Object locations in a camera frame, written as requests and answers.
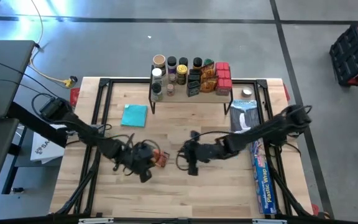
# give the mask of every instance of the blue box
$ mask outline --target blue box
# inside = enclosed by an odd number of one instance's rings
[[[276,204],[269,167],[265,156],[263,139],[254,141],[250,145],[251,163],[254,170],[256,195],[259,204],[259,213],[276,214]]]

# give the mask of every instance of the blue napkin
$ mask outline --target blue napkin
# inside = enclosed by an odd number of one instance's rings
[[[144,127],[146,123],[147,106],[125,105],[121,125]]]

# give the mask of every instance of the concrete floor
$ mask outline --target concrete floor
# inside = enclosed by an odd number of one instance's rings
[[[314,106],[310,114],[311,133],[335,219],[358,221],[358,88],[343,89],[336,83],[328,55],[330,45],[350,21],[358,21],[358,1],[35,2],[41,15],[52,16],[45,18],[40,43],[44,52],[38,54],[35,64],[53,77],[76,75],[80,80],[85,76],[147,77],[152,57],[164,54],[227,61],[234,77],[282,78],[289,88],[291,103],[299,103],[301,96],[304,104]],[[272,12],[271,3],[277,5],[278,15]],[[41,31],[37,17],[18,15],[36,15],[30,0],[0,2],[0,39],[37,41]],[[63,22],[58,22],[55,16],[67,18],[59,17]],[[283,25],[275,23],[278,16]],[[161,20],[142,22],[150,18]],[[283,52],[287,50],[289,57],[285,58]],[[31,69],[26,72],[56,94],[69,97],[69,90]],[[43,90],[26,78],[22,83]],[[15,101],[30,110],[29,99],[33,95],[20,87]],[[303,138],[298,143],[311,200],[321,208],[308,148]],[[7,157],[1,172],[0,191],[11,159]],[[20,196],[0,194],[0,218],[45,215],[57,173],[58,167],[20,168],[14,186],[29,190]]]

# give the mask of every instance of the red box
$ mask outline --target red box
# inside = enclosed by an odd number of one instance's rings
[[[217,70],[216,76],[218,77],[218,79],[221,79],[221,78],[231,79],[230,70]]]
[[[216,70],[229,70],[230,71],[230,66],[229,66],[229,63],[227,63],[227,62],[216,62],[215,63],[215,69]]]
[[[216,85],[216,94],[220,96],[228,96],[232,88],[231,79],[220,78]]]

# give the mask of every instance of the wooden table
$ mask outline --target wooden table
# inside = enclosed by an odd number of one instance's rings
[[[85,77],[75,113],[86,123],[91,122],[99,79]],[[267,79],[273,114],[287,106],[281,79]],[[234,85],[234,99],[241,99],[243,85]],[[104,98],[99,111],[100,123]],[[151,168],[153,177],[141,184],[139,176],[124,176],[122,167],[113,172],[113,163],[101,158],[93,202],[93,215],[103,212],[104,217],[206,217],[206,218],[263,218],[259,213],[255,184],[248,151],[228,161],[199,162],[199,176],[190,176],[177,169],[177,150],[190,136],[190,131],[227,131],[230,115],[224,115],[219,104],[161,103],[155,114],[149,108],[145,128],[121,126],[125,104],[148,105],[149,84],[115,83],[109,108],[108,134],[135,133],[134,141],[153,139],[171,154],[167,166]],[[200,142],[213,143],[218,134],[206,135]],[[78,185],[85,145],[68,146],[62,160],[50,211],[57,211],[68,200]],[[312,213],[311,202],[298,152],[283,146],[282,160],[287,185],[304,209]],[[82,209],[88,188],[85,190]],[[284,211],[281,191],[278,190],[280,208]]]

